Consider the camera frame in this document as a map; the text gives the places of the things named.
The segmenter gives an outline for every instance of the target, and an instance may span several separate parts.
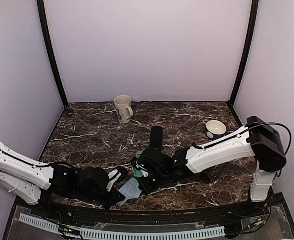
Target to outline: marble table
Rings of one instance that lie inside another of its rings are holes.
[[[229,133],[238,129],[223,102],[134,102],[132,109],[134,116],[131,122],[122,125],[117,121],[112,103],[70,104],[58,122],[41,161],[66,161],[80,168],[100,167],[108,172],[123,166],[128,170],[128,177],[115,185],[119,189],[133,176],[130,160],[137,151],[149,146],[153,126],[163,127],[163,152],[169,156],[193,142],[198,145],[208,142],[204,126],[209,120],[223,122]],[[255,168],[252,157],[235,160],[206,170],[215,179],[212,184],[202,183],[195,175],[111,209],[169,211],[244,202],[248,198]],[[73,206],[102,208],[95,201],[59,196],[54,196],[53,200]]]

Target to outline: mug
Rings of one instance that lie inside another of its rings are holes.
[[[225,124],[220,121],[211,120],[206,123],[206,135],[212,140],[219,139],[225,135],[227,128]]]
[[[118,121],[121,124],[130,122],[133,112],[131,109],[131,98],[126,95],[120,95],[113,99]]]

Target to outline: teal object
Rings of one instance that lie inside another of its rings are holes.
[[[139,158],[141,154],[142,154],[141,151],[137,151],[136,152],[136,158]],[[141,178],[142,177],[142,172],[135,169],[135,171],[133,173],[133,176],[136,177],[136,178]]]

